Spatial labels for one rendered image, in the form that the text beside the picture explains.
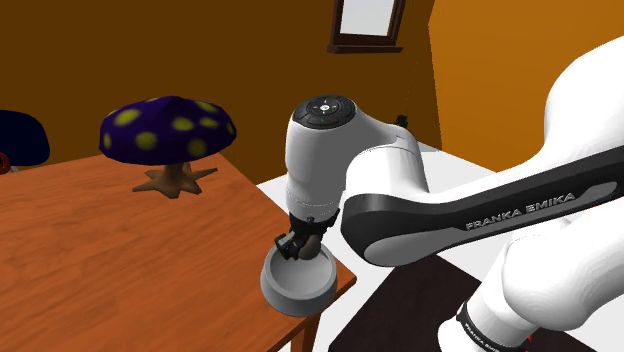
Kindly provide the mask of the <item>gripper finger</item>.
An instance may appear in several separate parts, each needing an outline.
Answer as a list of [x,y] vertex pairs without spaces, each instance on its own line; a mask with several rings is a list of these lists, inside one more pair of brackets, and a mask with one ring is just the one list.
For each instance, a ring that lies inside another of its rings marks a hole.
[[282,233],[274,239],[275,247],[279,254],[285,259],[298,260],[300,248],[294,239],[295,232]]

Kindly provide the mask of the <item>grey bowl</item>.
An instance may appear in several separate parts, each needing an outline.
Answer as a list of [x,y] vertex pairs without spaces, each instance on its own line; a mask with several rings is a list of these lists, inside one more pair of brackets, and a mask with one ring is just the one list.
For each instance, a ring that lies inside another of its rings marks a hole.
[[265,300],[282,314],[319,314],[331,305],[337,292],[336,261],[324,245],[310,260],[284,259],[272,248],[263,264],[260,287]]

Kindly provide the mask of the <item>purple yellow-spotted mushroom figure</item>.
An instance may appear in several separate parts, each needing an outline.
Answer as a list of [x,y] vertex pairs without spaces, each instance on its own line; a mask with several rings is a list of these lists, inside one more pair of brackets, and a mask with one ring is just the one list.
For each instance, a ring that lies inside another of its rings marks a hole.
[[213,103],[162,96],[131,103],[101,123],[99,150],[109,159],[144,165],[149,180],[135,192],[158,191],[175,199],[198,195],[197,181],[214,168],[194,171],[191,163],[221,152],[237,137],[228,113]]

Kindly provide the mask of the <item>wooden table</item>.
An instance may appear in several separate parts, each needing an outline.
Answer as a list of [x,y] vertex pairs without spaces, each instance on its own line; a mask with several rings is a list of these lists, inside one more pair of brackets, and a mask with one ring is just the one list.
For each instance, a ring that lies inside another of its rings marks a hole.
[[0,176],[0,352],[311,352],[260,273],[287,214],[223,156],[201,193],[104,156]]

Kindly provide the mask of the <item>dark-framed window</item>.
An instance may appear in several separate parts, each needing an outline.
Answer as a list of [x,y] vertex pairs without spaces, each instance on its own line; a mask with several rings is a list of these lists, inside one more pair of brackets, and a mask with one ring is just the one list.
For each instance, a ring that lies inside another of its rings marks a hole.
[[406,0],[334,0],[333,54],[400,53],[397,38]]

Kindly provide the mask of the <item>dark blue chair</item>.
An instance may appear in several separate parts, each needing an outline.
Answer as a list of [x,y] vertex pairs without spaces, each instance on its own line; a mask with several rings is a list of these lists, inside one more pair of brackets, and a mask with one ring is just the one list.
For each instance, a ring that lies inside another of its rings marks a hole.
[[44,127],[29,114],[0,110],[0,153],[16,167],[46,162],[50,145]]

